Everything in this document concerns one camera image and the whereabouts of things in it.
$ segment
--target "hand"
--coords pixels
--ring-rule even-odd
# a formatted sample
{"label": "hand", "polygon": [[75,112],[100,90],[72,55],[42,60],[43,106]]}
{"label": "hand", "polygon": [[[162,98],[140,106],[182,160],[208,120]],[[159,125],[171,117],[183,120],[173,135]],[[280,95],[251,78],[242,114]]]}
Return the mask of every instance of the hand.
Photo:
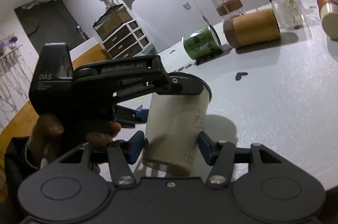
{"label": "hand", "polygon": [[[89,133],[87,141],[94,147],[106,146],[121,130],[119,123],[112,123],[111,127],[112,130],[108,134]],[[30,163],[37,168],[40,167],[46,144],[52,138],[61,136],[64,131],[64,127],[55,115],[51,113],[41,115],[35,123],[28,141],[28,148],[32,155]]]}

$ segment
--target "white paper cup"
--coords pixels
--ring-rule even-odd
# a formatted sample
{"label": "white paper cup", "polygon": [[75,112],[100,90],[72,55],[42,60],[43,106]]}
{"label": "white paper cup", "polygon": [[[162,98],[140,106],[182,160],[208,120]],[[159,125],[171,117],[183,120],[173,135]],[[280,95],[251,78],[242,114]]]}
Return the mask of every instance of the white paper cup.
{"label": "white paper cup", "polygon": [[[180,72],[170,73],[173,74],[177,78],[197,78]],[[209,86],[201,82],[203,91],[200,95],[153,93],[142,155],[144,165],[175,176],[190,174],[197,152],[197,136],[204,129],[203,118],[211,99]]]}

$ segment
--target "black sleeve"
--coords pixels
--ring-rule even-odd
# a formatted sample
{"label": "black sleeve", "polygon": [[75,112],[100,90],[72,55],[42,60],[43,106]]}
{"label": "black sleeve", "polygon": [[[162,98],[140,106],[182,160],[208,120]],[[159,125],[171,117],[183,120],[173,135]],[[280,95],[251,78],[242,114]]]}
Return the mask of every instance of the black sleeve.
{"label": "black sleeve", "polygon": [[0,221],[17,224],[25,214],[20,208],[17,192],[20,183],[36,170],[25,159],[25,147],[29,137],[12,138],[5,154],[5,173],[8,197],[0,204]]}

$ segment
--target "glass cup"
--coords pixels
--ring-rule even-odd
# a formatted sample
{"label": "glass cup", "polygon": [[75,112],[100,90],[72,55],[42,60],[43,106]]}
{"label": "glass cup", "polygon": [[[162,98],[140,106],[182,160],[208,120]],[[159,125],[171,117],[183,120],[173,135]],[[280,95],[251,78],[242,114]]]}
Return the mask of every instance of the glass cup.
{"label": "glass cup", "polygon": [[216,8],[217,13],[224,19],[236,15],[244,15],[243,4],[241,0],[211,0]]}
{"label": "glass cup", "polygon": [[295,29],[306,22],[306,13],[301,0],[273,0],[272,9],[280,27]]}

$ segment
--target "bracelet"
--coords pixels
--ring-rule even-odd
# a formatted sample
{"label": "bracelet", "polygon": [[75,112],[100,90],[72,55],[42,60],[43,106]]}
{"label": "bracelet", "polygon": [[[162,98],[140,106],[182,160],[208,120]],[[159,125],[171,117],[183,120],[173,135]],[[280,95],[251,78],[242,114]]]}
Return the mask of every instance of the bracelet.
{"label": "bracelet", "polygon": [[28,141],[27,143],[25,144],[25,160],[26,160],[26,163],[33,169],[35,170],[38,170],[39,168],[33,166],[29,161],[28,161],[28,158],[27,158],[27,153],[28,153]]}

